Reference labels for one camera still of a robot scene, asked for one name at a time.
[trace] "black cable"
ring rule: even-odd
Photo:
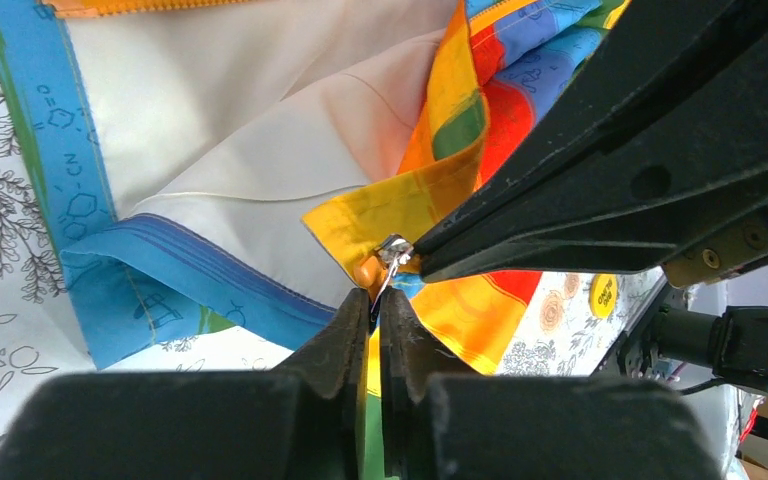
[[[694,385],[692,387],[687,387],[682,390],[678,390],[678,393],[680,395],[693,395],[694,393],[699,393],[703,390],[708,390],[709,388],[719,387],[720,385],[725,385],[726,383],[728,382],[726,382],[725,379],[712,378],[698,385]]]

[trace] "screw hole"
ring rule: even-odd
[[[631,180],[631,194],[638,200],[654,200],[666,195],[671,184],[670,172],[654,165],[644,168]]]

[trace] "black cylinder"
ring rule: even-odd
[[[658,314],[654,339],[658,352],[667,358],[712,368],[708,355],[716,315],[669,310]]]

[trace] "colorful cloth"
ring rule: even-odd
[[[341,267],[350,272],[389,233],[418,238],[486,181],[621,6],[461,2],[452,16],[443,2],[393,0],[346,17],[343,3],[64,23],[32,0],[0,2],[0,78],[99,368],[231,324],[301,346],[351,287]],[[441,40],[433,32],[449,18]],[[360,40],[375,23],[394,28]],[[233,35],[212,38],[211,27]],[[141,42],[115,43],[128,35]],[[253,57],[261,68],[235,64],[254,42],[272,52]],[[182,71],[216,44],[224,48],[210,57],[227,62],[234,84],[216,65]],[[150,77],[163,69],[174,81]],[[134,71],[149,88],[130,81]],[[193,76],[201,83],[186,83]],[[250,85],[257,101],[243,95]],[[113,98],[120,92],[127,100]],[[216,92],[221,102],[194,101]],[[170,127],[173,117],[187,128]],[[305,212],[339,266],[301,226]],[[424,286],[405,272],[395,285],[429,330],[492,373],[540,278],[500,272]]]

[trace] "screw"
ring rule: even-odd
[[[702,250],[702,261],[704,261],[705,265],[708,265],[710,268],[720,268],[720,256],[710,248]]]
[[[754,250],[761,250],[767,246],[767,242],[764,241],[764,231],[756,225],[743,227],[743,241]]]

